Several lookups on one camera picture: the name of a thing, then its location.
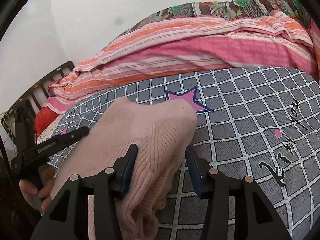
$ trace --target ribbed fabric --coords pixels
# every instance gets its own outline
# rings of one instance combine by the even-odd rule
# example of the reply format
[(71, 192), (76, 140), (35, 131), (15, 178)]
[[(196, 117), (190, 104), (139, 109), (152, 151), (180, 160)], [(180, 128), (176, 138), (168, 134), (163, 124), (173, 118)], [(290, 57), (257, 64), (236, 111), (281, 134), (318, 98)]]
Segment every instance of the ribbed fabric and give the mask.
[[(111, 167), (135, 143), (139, 151), (130, 190), (116, 202), (117, 214), (124, 240), (154, 239), (159, 224), (155, 213), (165, 207), (165, 195), (192, 140), (196, 122), (194, 110), (183, 99), (147, 106), (117, 98), (63, 163), (51, 197), (72, 174), (82, 178), (96, 175)], [(89, 239), (93, 240), (93, 197), (88, 203), (88, 226)]]

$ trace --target red cloth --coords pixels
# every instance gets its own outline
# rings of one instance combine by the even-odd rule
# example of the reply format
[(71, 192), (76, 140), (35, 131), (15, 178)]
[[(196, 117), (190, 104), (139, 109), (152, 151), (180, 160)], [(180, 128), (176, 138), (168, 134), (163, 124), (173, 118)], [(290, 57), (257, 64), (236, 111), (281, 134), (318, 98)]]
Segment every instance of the red cloth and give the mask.
[(39, 136), (59, 115), (48, 107), (43, 107), (36, 115), (35, 130)]

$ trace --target white wall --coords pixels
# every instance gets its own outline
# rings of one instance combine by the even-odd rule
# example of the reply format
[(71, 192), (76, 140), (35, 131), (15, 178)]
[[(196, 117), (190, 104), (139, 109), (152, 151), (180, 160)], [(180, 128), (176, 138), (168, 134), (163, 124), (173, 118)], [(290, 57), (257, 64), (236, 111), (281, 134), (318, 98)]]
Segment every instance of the white wall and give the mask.
[(209, 0), (30, 0), (0, 42), (0, 112), (64, 62), (90, 58), (148, 15), (193, 1)]

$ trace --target pink dot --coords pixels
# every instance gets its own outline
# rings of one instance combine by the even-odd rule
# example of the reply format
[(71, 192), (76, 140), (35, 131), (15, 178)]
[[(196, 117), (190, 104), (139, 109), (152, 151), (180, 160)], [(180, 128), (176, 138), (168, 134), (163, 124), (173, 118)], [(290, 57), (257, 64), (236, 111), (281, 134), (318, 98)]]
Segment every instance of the pink dot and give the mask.
[(282, 132), (279, 129), (275, 129), (275, 136), (277, 139), (282, 137)]

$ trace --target bed sheet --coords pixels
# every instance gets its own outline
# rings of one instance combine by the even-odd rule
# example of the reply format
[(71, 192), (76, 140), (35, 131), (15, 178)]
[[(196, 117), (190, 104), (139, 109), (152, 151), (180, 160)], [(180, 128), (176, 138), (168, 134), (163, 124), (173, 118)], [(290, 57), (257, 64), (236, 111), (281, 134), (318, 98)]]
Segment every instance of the bed sheet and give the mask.
[[(198, 154), (227, 176), (254, 177), (292, 239), (303, 239), (320, 215), (320, 88), (304, 72), (270, 66), (233, 68), (128, 84), (75, 104), (52, 135), (66, 127), (68, 131), (92, 128), (121, 96), (149, 105), (188, 93), (194, 93), (192, 101), (203, 106), (197, 109), (192, 140)], [(74, 146), (55, 154), (50, 164), (59, 168)], [(183, 162), (166, 207), (157, 213), (156, 239), (200, 239), (206, 208), (207, 200), (193, 192)], [(234, 223), (230, 198), (228, 239), (233, 239)]]

